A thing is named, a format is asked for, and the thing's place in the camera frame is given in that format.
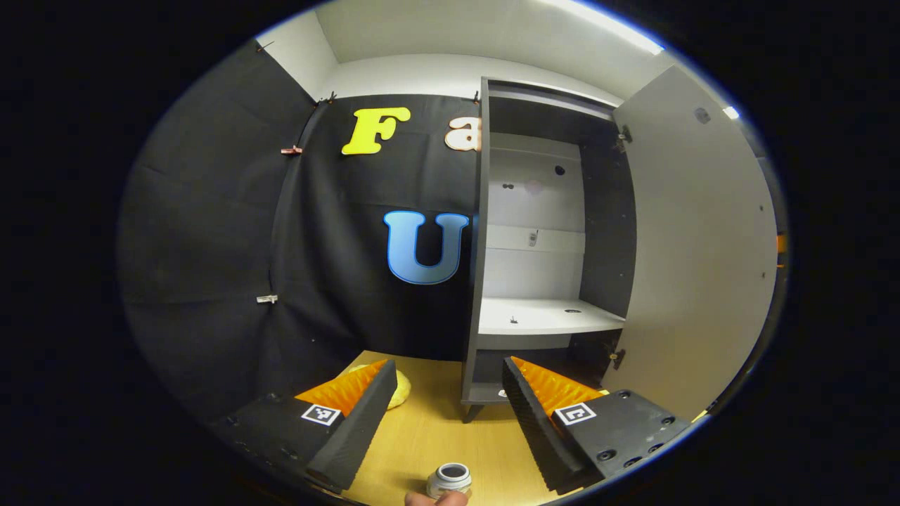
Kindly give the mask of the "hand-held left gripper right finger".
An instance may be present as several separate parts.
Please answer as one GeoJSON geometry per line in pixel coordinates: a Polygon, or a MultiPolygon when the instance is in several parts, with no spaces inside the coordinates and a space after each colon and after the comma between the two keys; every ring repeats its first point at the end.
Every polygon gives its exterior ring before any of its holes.
{"type": "Polygon", "coordinates": [[[629,389],[599,391],[517,356],[502,384],[546,487],[558,495],[626,473],[690,425],[629,389]]]}

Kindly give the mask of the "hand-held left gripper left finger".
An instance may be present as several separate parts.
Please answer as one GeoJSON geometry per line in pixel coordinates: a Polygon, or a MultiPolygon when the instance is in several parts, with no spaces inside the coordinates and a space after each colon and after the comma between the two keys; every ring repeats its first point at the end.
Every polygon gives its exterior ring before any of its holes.
{"type": "Polygon", "coordinates": [[[397,388],[379,360],[301,394],[269,393],[211,422],[229,448],[292,486],[348,490],[397,388]]]}

